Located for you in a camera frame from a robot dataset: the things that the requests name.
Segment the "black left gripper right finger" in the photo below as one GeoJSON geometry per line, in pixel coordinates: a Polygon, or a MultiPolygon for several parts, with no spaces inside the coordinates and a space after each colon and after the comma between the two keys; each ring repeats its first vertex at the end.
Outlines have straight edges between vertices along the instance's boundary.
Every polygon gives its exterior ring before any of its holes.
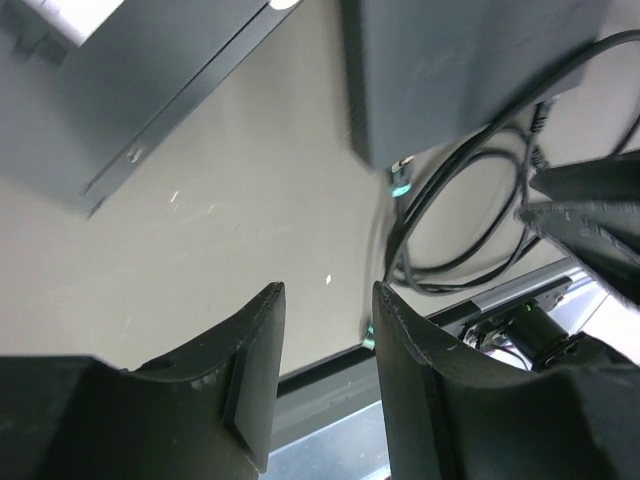
{"type": "Polygon", "coordinates": [[[635,479],[639,369],[582,335],[526,371],[466,345],[390,287],[373,288],[376,361],[395,479],[635,479]]]}

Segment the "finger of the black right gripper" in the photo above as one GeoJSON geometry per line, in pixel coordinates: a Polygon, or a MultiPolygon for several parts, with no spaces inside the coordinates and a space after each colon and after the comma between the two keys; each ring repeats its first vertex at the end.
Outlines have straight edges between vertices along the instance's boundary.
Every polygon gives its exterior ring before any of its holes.
{"type": "Polygon", "coordinates": [[[516,217],[628,308],[639,309],[639,204],[535,202],[516,217]]]}
{"type": "Polygon", "coordinates": [[[581,161],[541,170],[530,186],[554,201],[639,201],[639,153],[581,161]]]}

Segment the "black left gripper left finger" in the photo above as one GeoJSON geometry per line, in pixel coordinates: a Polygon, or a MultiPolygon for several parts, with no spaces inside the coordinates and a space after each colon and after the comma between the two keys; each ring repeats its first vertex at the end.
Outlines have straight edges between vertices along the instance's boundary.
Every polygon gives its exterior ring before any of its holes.
{"type": "Polygon", "coordinates": [[[1,360],[5,479],[255,479],[271,445],[285,287],[135,370],[1,360]]]}

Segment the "black network switch plain top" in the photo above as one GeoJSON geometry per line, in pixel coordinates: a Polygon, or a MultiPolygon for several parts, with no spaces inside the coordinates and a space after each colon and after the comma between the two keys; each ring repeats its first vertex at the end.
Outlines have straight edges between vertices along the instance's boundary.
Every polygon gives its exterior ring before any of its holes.
{"type": "Polygon", "coordinates": [[[381,171],[490,123],[593,42],[607,1],[342,1],[351,146],[381,171]]]}

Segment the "black switch with white label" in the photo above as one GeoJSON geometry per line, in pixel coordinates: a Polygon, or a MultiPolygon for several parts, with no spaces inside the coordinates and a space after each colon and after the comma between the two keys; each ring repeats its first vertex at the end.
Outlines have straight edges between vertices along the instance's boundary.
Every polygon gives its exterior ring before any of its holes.
{"type": "Polygon", "coordinates": [[[1,5],[1,174],[94,213],[296,8],[293,1],[1,5]]]}

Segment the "dark grey table mat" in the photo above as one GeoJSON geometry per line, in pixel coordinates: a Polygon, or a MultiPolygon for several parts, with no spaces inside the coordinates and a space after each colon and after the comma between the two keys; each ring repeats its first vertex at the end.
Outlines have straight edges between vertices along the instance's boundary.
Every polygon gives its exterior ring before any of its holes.
{"type": "Polygon", "coordinates": [[[1,351],[134,369],[286,285],[281,369],[356,345],[392,221],[350,149],[339,7],[299,6],[95,206],[61,69],[1,38],[1,351]]]}

